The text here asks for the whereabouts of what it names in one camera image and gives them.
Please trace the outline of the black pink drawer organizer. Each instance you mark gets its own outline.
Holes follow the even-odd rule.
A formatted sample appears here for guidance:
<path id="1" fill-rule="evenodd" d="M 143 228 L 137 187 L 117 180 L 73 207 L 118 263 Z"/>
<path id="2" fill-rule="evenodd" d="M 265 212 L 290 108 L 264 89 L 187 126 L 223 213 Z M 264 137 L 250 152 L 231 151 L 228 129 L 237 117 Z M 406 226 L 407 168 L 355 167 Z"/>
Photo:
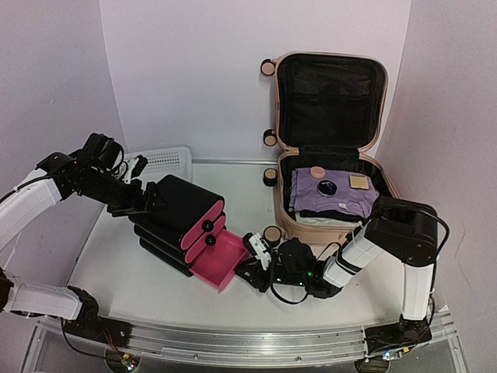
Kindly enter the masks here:
<path id="1" fill-rule="evenodd" d="M 222 292 L 249 257 L 242 238 L 227 230 L 224 198 L 178 176 L 157 184 L 167 208 L 129 216 L 141 247 Z"/>

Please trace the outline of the white perforated plastic basket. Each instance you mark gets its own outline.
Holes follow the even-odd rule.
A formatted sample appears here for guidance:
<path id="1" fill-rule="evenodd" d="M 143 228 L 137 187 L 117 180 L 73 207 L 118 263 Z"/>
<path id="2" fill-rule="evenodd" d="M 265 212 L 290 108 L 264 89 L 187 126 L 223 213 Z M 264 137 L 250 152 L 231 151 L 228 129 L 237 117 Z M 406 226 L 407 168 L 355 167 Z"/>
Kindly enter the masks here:
<path id="1" fill-rule="evenodd" d="M 127 153 L 124 161 L 128 164 L 128 170 L 135 158 L 139 155 L 148 160 L 148 164 L 139 175 L 138 179 L 147 182 L 158 182 L 169 174 L 178 176 L 186 181 L 193 181 L 193 166 L 191 152 L 187 147 L 162 148 L 145 152 Z"/>

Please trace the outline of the purple shirt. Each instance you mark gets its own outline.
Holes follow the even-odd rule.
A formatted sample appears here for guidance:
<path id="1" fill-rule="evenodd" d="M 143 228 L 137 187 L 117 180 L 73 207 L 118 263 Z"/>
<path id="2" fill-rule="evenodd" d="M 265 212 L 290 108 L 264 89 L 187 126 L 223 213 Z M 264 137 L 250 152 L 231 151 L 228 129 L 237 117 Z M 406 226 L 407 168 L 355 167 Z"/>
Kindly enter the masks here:
<path id="1" fill-rule="evenodd" d="M 326 170 L 322 178 L 310 168 L 292 171 L 289 209 L 295 212 L 339 212 L 366 218 L 380 196 L 369 176 L 347 171 Z"/>

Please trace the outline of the beige hard-shell suitcase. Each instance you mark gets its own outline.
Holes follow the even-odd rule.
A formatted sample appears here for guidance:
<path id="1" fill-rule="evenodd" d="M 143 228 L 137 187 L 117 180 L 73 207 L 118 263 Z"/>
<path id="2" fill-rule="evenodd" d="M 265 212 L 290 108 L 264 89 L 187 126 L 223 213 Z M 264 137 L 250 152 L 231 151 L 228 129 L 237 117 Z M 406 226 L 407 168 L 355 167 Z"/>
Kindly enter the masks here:
<path id="1" fill-rule="evenodd" d="M 309 225 L 290 209 L 291 173 L 300 167 L 360 173 L 382 196 L 399 196 L 382 165 L 367 155 L 380 135 L 388 74 L 377 60 L 347 54 L 290 52 L 260 66 L 272 76 L 276 124 L 264 132 L 267 146 L 279 145 L 276 223 L 287 239 L 324 245 L 344 242 L 350 229 Z"/>

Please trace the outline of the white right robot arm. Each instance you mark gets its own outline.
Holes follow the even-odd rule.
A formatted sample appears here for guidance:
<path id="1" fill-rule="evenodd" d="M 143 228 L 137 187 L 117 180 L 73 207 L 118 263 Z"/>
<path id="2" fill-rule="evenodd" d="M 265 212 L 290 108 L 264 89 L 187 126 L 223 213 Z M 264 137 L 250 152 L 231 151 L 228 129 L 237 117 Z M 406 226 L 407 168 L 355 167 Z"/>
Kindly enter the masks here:
<path id="1" fill-rule="evenodd" d="M 316 256 L 298 238 L 281 242 L 248 233 L 242 242 L 250 257 L 236 266 L 235 274 L 261 293 L 284 284 L 302 287 L 306 297 L 328 299 L 379 255 L 388 253 L 404 266 L 402 311 L 391 327 L 391 338 L 407 344 L 429 329 L 426 315 L 433 277 L 446 243 L 438 237 L 438 228 L 445 226 L 429 205 L 379 197 L 370 215 L 346 234 L 343 243 L 327 245 L 335 249 L 327 259 Z"/>

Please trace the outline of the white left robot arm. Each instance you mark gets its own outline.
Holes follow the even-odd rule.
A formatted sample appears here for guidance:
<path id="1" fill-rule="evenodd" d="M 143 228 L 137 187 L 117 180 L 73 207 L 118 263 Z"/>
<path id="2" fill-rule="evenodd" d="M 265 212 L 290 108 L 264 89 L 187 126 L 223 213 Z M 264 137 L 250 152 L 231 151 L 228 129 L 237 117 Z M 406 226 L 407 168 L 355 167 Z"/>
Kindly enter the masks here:
<path id="1" fill-rule="evenodd" d="M 71 195 L 88 197 L 105 204 L 114 216 L 129 216 L 166 208 L 158 186 L 143 184 L 138 176 L 147 159 L 138 156 L 122 176 L 123 147 L 113 138 L 92 133 L 82 148 L 66 155 L 55 152 L 1 199 L 1 246 L 6 247 L 30 222 Z M 72 321 L 89 340 L 104 333 L 104 322 L 85 304 L 81 290 L 28 283 L 1 272 L 2 312 L 48 315 Z"/>

